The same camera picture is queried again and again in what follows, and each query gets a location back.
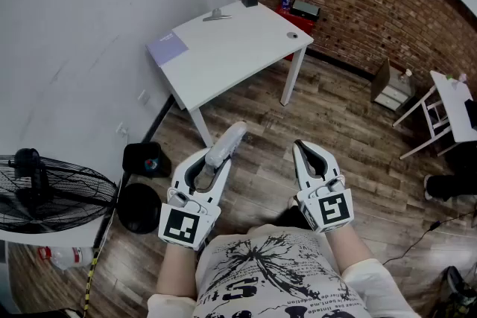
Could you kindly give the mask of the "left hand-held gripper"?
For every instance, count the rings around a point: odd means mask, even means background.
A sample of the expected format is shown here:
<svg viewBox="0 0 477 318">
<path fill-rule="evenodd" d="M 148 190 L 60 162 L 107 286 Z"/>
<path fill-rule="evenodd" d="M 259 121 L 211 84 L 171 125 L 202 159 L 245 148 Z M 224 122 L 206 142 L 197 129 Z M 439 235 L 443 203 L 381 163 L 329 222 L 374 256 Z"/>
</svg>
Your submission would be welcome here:
<svg viewBox="0 0 477 318">
<path fill-rule="evenodd" d="M 176 244 L 199 251 L 205 245 L 221 214 L 218 206 L 231 169 L 227 157 L 208 175 L 208 186 L 199 185 L 200 174 L 210 169 L 205 162 L 209 148 L 204 148 L 182 161 L 175 169 L 168 189 L 168 201 L 163 203 L 159 219 L 158 237 L 168 244 Z"/>
</svg>

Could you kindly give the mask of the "black flat device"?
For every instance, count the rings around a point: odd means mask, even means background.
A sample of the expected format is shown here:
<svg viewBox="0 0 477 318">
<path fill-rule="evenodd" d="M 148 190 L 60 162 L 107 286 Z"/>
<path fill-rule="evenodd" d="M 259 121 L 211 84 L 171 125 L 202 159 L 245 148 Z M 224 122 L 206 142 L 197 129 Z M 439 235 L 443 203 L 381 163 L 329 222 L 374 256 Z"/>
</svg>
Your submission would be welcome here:
<svg viewBox="0 0 477 318">
<path fill-rule="evenodd" d="M 290 8 L 290 14 L 316 22 L 319 20 L 320 8 L 304 1 L 294 0 Z"/>
</svg>

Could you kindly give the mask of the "purple spiral notebook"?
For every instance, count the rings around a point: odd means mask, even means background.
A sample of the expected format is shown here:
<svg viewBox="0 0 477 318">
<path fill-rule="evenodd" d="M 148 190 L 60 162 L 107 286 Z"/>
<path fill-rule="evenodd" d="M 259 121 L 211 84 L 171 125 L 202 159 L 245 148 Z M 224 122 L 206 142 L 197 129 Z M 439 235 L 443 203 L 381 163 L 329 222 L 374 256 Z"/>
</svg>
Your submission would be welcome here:
<svg viewBox="0 0 477 318">
<path fill-rule="evenodd" d="M 146 48 L 159 67 L 189 50 L 184 41 L 173 31 L 147 44 Z"/>
</svg>

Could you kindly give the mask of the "person's right forearm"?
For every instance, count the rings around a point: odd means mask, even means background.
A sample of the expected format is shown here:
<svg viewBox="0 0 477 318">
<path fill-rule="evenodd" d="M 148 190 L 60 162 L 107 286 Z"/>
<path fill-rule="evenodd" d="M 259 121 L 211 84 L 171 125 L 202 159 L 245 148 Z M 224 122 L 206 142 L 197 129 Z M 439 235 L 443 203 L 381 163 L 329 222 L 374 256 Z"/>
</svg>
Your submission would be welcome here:
<svg viewBox="0 0 477 318">
<path fill-rule="evenodd" d="M 374 258 L 350 224 L 326 232 L 325 236 L 341 273 L 354 264 Z"/>
</svg>

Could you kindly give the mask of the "person's black trousers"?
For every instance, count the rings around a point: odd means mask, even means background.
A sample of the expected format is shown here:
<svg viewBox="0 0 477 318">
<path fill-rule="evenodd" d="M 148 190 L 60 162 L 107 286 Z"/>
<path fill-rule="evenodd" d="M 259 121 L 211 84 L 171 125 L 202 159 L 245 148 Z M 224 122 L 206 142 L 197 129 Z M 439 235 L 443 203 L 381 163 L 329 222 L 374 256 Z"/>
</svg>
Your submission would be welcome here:
<svg viewBox="0 0 477 318">
<path fill-rule="evenodd" d="M 274 221 L 275 226 L 281 227 L 294 227 L 298 229 L 311 230 L 307 219 L 303 216 L 297 200 L 292 197 L 288 201 L 288 207 L 283 211 L 280 216 Z"/>
</svg>

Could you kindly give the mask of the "clear plastic bottle red label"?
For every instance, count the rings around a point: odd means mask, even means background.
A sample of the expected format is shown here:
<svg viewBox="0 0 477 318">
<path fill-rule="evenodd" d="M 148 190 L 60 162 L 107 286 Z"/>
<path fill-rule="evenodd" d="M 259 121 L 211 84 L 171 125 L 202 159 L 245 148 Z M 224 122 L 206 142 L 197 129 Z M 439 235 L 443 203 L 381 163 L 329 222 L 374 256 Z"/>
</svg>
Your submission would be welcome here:
<svg viewBox="0 0 477 318">
<path fill-rule="evenodd" d="M 89 266 L 93 260 L 93 251 L 89 247 L 39 247 L 42 260 L 50 261 L 60 270 Z"/>
</svg>

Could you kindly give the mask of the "dark bag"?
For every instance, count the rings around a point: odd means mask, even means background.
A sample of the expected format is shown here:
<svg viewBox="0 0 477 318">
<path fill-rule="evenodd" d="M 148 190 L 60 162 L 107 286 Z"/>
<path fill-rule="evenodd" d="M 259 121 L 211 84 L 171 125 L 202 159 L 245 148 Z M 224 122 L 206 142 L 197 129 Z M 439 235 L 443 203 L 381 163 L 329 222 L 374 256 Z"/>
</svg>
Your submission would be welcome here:
<svg viewBox="0 0 477 318">
<path fill-rule="evenodd" d="M 443 318 L 477 318 L 477 290 L 464 281 L 454 266 L 446 269 L 444 281 L 447 297 L 443 301 Z"/>
</svg>

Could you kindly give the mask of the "person's white printed shirt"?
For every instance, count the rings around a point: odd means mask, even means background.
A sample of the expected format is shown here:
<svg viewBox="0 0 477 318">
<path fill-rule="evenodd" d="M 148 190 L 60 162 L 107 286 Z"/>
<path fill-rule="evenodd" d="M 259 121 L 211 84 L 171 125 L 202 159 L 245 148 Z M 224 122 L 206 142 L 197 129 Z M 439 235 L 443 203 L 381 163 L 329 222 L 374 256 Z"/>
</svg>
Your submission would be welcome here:
<svg viewBox="0 0 477 318">
<path fill-rule="evenodd" d="M 196 300 L 156 291 L 147 318 L 420 318 L 375 257 L 341 273 L 325 234 L 294 227 L 213 238 L 195 279 Z"/>
</svg>

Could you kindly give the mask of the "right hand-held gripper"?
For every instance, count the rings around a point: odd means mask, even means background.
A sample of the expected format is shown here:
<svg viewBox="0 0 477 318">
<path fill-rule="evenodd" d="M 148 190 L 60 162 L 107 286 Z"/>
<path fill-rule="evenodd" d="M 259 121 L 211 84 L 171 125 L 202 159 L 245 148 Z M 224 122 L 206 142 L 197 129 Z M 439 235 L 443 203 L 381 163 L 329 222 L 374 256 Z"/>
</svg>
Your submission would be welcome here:
<svg viewBox="0 0 477 318">
<path fill-rule="evenodd" d="M 300 186 L 297 203 L 311 230 L 325 233 L 350 223 L 351 190 L 345 188 L 344 177 L 338 177 L 335 157 L 321 146 L 299 139 L 294 142 L 293 156 Z M 318 182 L 328 183 L 317 187 Z"/>
</svg>

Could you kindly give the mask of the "white desk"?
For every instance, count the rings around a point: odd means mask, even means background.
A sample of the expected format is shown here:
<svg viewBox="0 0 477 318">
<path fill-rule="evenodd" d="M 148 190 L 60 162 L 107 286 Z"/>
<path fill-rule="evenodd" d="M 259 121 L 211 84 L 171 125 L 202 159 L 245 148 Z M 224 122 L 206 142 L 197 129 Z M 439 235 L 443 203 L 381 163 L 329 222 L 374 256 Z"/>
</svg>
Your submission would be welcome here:
<svg viewBox="0 0 477 318">
<path fill-rule="evenodd" d="M 172 29 L 189 48 L 159 67 L 181 109 L 186 110 L 200 137 L 211 147 L 200 107 L 279 60 L 293 57 L 280 103 L 290 101 L 304 54 L 313 39 L 263 4 L 245 7 L 240 1 L 221 8 L 231 19 L 204 22 L 204 14 Z M 287 37 L 288 32 L 298 35 Z"/>
</svg>

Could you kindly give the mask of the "red box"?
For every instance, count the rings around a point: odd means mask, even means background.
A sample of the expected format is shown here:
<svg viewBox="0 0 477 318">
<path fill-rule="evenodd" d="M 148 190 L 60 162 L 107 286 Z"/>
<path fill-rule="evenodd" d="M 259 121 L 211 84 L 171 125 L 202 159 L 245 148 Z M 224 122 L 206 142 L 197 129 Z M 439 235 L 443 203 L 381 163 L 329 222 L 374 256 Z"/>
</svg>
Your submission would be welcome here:
<svg viewBox="0 0 477 318">
<path fill-rule="evenodd" d="M 308 20 L 302 16 L 295 16 L 291 14 L 288 10 L 282 9 L 279 5 L 276 7 L 275 12 L 296 27 L 298 27 L 303 32 L 307 33 L 308 35 L 312 35 L 313 27 L 316 25 L 315 21 Z"/>
</svg>

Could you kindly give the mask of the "silver metal clip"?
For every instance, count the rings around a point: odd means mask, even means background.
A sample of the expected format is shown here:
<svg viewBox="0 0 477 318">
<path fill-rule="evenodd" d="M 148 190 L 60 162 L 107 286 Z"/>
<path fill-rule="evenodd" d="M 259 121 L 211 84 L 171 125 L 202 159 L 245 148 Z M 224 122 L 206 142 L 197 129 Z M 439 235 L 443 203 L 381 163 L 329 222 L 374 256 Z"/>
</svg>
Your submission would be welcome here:
<svg viewBox="0 0 477 318">
<path fill-rule="evenodd" d="M 225 15 L 222 13 L 220 8 L 215 8 L 210 16 L 207 16 L 203 18 L 204 22 L 211 22 L 211 21 L 217 21 L 217 20 L 222 20 L 222 19 L 231 19 L 231 15 Z"/>
</svg>

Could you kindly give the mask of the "grey calculator with purple keys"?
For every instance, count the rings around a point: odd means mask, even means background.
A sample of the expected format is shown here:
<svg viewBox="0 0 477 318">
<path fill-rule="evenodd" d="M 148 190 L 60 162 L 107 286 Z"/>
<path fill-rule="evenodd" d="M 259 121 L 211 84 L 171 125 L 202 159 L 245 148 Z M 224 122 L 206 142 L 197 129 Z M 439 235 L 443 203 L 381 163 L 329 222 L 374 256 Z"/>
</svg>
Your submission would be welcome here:
<svg viewBox="0 0 477 318">
<path fill-rule="evenodd" d="M 238 121 L 230 126 L 205 155 L 205 163 L 211 168 L 219 168 L 231 157 L 247 132 L 247 124 Z"/>
</svg>

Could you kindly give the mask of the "black cage fan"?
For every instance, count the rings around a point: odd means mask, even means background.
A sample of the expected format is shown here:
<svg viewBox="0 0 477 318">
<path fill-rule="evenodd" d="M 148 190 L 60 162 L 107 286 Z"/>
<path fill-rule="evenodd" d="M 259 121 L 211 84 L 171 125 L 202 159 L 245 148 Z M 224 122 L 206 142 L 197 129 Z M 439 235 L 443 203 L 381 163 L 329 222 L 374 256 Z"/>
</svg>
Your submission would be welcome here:
<svg viewBox="0 0 477 318">
<path fill-rule="evenodd" d="M 119 189 L 91 168 L 49 159 L 34 148 L 0 155 L 0 230 L 61 232 L 102 217 Z"/>
</svg>

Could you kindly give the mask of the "white small drawer cabinet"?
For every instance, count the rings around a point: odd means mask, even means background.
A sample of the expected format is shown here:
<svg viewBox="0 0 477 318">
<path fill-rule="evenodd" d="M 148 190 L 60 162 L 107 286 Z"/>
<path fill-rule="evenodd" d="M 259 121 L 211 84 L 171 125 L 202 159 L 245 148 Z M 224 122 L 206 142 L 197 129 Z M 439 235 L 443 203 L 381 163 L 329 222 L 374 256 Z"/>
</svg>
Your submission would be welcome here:
<svg viewBox="0 0 477 318">
<path fill-rule="evenodd" d="M 390 66 L 389 84 L 383 89 L 382 94 L 376 98 L 375 103 L 396 112 L 414 97 L 414 78 L 406 77 L 405 73 Z"/>
</svg>

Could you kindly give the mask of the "person's left forearm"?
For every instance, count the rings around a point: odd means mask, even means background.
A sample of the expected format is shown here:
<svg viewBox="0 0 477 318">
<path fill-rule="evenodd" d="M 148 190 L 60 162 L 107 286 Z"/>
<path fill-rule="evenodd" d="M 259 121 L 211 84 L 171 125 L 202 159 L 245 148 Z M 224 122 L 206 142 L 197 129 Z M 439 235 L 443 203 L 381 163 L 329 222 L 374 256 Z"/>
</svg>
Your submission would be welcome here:
<svg viewBox="0 0 477 318">
<path fill-rule="evenodd" d="M 157 293 L 196 300 L 195 272 L 195 252 L 176 244 L 167 244 L 157 280 Z"/>
</svg>

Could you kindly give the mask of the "brown wooden board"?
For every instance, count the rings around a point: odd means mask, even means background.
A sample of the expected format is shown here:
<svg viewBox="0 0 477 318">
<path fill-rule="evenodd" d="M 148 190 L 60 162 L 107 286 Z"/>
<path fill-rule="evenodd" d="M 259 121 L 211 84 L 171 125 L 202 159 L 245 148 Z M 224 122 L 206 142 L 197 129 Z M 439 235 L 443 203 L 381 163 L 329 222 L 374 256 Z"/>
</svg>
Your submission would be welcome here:
<svg viewBox="0 0 477 318">
<path fill-rule="evenodd" d="M 376 98 L 382 94 L 383 89 L 389 84 L 389 80 L 390 60 L 386 59 L 371 83 L 370 99 L 372 102 L 374 102 Z"/>
</svg>

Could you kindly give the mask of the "white folding table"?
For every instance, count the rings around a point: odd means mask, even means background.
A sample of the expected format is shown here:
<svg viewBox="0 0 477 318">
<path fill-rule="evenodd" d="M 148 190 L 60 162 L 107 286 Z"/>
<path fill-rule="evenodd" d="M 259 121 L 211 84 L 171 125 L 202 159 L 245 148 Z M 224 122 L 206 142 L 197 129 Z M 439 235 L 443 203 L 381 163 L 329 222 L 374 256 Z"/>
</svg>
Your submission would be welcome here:
<svg viewBox="0 0 477 318">
<path fill-rule="evenodd" d="M 466 108 L 466 102 L 473 100 L 467 84 L 436 71 L 430 71 L 430 75 L 434 83 L 433 86 L 392 124 L 392 127 L 396 127 L 415 109 L 421 108 L 430 138 L 413 150 L 401 155 L 400 160 L 414 155 L 450 133 L 454 143 L 441 150 L 437 156 L 443 156 L 461 143 L 477 141 L 477 130 L 471 126 Z"/>
</svg>

